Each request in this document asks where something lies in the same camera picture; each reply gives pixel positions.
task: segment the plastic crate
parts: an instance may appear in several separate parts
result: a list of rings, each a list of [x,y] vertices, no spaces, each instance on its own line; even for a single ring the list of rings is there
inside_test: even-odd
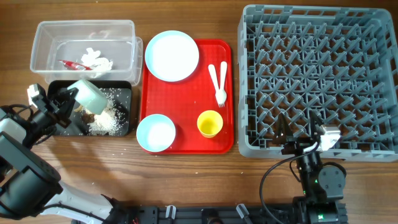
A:
[[[385,9],[248,5],[238,27],[239,151],[285,158],[272,145],[279,113],[309,136],[309,113],[336,124],[322,157],[398,159],[397,42]]]

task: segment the black tray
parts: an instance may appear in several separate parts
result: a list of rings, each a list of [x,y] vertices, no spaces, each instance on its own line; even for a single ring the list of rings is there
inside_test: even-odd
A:
[[[47,96],[51,97],[52,94],[58,92],[61,88],[66,88],[72,85],[75,81],[69,80],[57,80],[49,85],[49,90],[47,92]],[[131,112],[131,100],[132,100],[132,91],[131,91],[131,84],[127,81],[90,81],[92,84],[97,86],[98,88],[102,88],[103,93],[111,93],[114,95],[114,104],[115,107],[123,113],[119,117],[119,124],[121,125],[120,129],[116,131],[113,136],[125,136],[130,131],[130,112]],[[73,109],[76,109],[80,106],[79,103],[75,103]],[[57,136],[89,136],[89,126],[85,124],[82,120],[82,113],[81,112],[74,112],[70,115],[69,119],[72,123],[68,126],[68,128],[63,128],[59,125],[57,126],[57,131],[54,135]]]

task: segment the light blue bowl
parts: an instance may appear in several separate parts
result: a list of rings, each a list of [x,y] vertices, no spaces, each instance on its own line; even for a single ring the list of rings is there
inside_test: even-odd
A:
[[[137,140],[149,152],[161,152],[170,147],[175,139],[173,121],[162,115],[152,114],[144,118],[137,128]]]

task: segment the red tray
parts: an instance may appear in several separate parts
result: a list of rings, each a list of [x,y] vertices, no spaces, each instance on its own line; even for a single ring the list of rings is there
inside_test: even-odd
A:
[[[222,154],[230,150],[234,143],[231,47],[216,39],[195,42],[199,48],[199,63],[196,70],[182,81],[159,80],[144,64],[140,120],[151,114],[164,114],[176,127],[173,144],[158,154]],[[227,99],[225,107],[219,108],[208,65],[215,65],[220,85],[222,61],[228,64],[224,88]],[[219,112],[224,120],[223,129],[211,139],[203,137],[197,128],[197,119],[206,110]]]

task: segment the white bowl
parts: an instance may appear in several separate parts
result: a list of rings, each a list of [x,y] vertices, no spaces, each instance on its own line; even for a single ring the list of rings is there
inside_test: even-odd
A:
[[[158,79],[177,82],[195,71],[199,62],[199,49],[187,34],[170,30],[157,34],[145,51],[145,63]]]
[[[144,118],[137,128],[137,140],[149,152],[161,152],[170,147],[175,139],[173,121],[162,115],[152,114]]]

